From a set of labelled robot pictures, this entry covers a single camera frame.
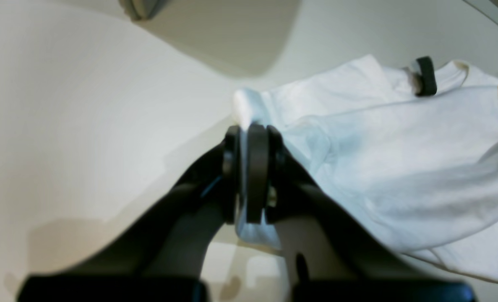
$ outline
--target white table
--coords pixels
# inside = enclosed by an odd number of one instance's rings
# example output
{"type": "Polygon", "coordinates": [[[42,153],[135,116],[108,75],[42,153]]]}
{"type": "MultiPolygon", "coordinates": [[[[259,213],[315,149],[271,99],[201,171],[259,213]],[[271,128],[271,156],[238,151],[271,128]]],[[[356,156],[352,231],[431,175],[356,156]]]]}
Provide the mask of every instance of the white table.
{"type": "MultiPolygon", "coordinates": [[[[220,141],[236,88],[367,53],[498,76],[498,27],[461,0],[173,0],[148,23],[118,0],[0,0],[0,301],[138,218],[220,141]]],[[[210,245],[214,299],[282,301],[282,259],[237,243],[225,227],[210,245]]],[[[468,280],[498,302],[498,284],[468,280]]]]}

